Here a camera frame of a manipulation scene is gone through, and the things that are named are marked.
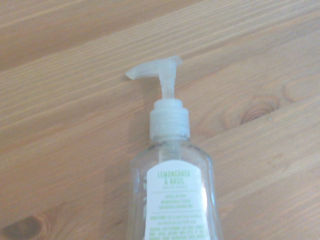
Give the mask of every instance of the clear plastic bottle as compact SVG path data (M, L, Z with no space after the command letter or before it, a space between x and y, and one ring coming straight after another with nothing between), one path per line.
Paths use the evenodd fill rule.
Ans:
M189 113L174 98L179 57L134 67L159 76L164 99L150 114L151 146L131 162L127 240L222 240L213 161L190 142Z

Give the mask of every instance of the hand soap bottle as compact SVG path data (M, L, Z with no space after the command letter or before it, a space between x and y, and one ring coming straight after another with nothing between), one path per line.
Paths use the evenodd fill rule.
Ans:
M178 56L142 63L130 79L159 77L151 145L131 162L127 240L222 240L213 162L190 143L189 112L174 98Z

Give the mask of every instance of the wood knot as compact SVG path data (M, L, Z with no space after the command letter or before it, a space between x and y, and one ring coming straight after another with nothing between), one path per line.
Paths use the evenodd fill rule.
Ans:
M0 240L38 240L47 236L50 222L45 215L30 216L1 230Z
M270 103L262 103L247 110L240 122L240 125L248 123L252 120L260 118L273 112L275 108Z
M226 130L238 127L279 109L280 99L276 96L254 96L236 102L221 115Z

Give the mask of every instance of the wooden table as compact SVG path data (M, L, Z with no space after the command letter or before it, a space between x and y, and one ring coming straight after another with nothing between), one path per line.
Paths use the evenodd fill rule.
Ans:
M226 240L320 239L319 0L0 2L0 240L123 240L156 78L215 160Z

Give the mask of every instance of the bottle neck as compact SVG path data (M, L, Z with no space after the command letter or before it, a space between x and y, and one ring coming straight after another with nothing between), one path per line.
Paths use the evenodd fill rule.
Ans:
M154 136L150 139L151 144L159 144L163 142L189 142L190 138L185 135L173 136Z
M189 138L185 136L153 140L152 142L159 148L159 164L170 160L181 160L182 146L188 141Z

